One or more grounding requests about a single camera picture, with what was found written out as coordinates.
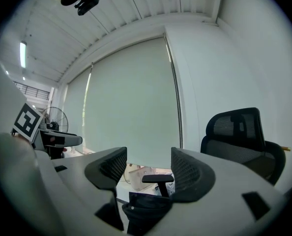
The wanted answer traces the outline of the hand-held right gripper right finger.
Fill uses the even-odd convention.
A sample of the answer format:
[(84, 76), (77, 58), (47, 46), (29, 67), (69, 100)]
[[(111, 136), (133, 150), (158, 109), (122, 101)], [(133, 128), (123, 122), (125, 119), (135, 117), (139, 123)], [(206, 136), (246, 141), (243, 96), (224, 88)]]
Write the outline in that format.
[(150, 236), (257, 236), (285, 206), (285, 197), (246, 166), (171, 149), (175, 193)]

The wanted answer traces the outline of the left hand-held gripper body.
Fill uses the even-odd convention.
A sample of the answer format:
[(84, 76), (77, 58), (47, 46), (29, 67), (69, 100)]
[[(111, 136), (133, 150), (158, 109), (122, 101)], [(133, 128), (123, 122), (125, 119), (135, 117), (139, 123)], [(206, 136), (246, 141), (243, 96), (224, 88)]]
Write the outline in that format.
[(16, 148), (8, 143), (13, 139), (13, 131), (31, 144), (41, 121), (42, 115), (27, 102), (0, 66), (0, 155), (8, 155)]

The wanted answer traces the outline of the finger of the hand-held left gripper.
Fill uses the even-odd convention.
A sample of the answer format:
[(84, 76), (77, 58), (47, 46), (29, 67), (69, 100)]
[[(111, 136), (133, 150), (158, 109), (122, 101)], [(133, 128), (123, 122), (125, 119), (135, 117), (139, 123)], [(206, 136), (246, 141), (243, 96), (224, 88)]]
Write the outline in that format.
[(41, 140), (44, 146), (48, 147), (74, 147), (81, 145), (83, 138), (81, 136), (59, 132), (55, 130), (39, 130)]

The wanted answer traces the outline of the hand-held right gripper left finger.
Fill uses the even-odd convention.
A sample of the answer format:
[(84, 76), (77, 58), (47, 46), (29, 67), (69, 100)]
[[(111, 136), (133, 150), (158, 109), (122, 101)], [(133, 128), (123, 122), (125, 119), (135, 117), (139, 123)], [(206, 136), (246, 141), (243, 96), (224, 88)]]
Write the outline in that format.
[(95, 217), (108, 225), (124, 230), (117, 204), (117, 184), (126, 169), (127, 148), (55, 159), (55, 168), (65, 167), (58, 175), (67, 188)]

